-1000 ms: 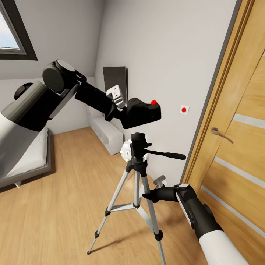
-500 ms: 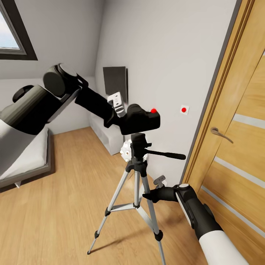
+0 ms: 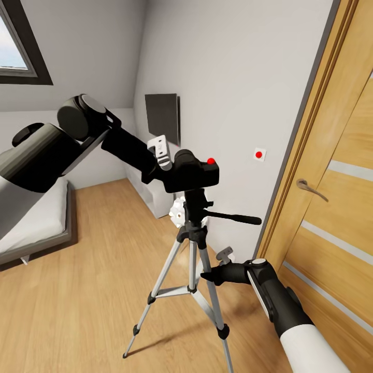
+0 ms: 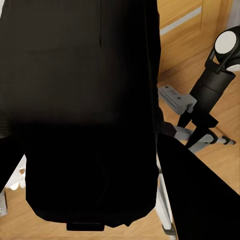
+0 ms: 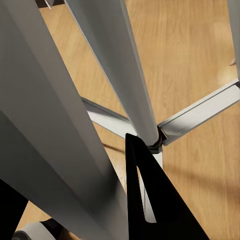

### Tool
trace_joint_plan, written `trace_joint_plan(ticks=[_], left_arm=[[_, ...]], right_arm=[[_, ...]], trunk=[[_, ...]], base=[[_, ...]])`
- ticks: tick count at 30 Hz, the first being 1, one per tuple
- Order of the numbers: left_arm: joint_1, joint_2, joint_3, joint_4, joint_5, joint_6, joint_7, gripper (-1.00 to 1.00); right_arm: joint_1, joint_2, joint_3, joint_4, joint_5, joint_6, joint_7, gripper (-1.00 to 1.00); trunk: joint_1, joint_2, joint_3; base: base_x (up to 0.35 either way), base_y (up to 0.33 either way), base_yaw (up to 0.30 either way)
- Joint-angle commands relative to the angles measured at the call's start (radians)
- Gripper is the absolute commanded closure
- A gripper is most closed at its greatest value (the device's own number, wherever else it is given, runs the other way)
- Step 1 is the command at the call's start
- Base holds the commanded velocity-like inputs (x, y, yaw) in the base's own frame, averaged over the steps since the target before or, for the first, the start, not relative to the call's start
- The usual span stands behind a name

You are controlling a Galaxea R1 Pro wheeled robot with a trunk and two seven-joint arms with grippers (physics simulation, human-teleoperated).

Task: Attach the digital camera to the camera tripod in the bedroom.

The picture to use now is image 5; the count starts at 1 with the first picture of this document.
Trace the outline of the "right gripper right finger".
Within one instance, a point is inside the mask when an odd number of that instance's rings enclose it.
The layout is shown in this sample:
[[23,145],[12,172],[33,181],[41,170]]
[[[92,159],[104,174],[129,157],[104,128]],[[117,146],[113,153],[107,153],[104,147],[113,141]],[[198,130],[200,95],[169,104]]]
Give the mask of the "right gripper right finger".
[[[125,134],[129,240],[210,240],[145,142]],[[156,222],[145,220],[139,168]]]

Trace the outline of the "camera tripod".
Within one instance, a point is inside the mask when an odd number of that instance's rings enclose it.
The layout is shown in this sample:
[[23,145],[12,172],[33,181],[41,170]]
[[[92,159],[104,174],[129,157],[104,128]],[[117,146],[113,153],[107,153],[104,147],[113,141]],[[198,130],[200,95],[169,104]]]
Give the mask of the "camera tripod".
[[79,95],[35,0],[0,0],[0,179],[80,240],[129,240],[127,194],[92,122],[141,138],[163,169],[163,145],[240,102],[240,0],[227,0],[238,78],[159,124],[125,0],[64,2],[127,117]]

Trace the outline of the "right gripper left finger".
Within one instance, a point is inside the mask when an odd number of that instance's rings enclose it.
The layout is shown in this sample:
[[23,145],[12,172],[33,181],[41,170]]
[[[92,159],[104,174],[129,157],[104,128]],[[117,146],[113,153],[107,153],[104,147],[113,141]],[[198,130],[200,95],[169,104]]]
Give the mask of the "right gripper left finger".
[[0,240],[12,240],[28,202],[0,178]]

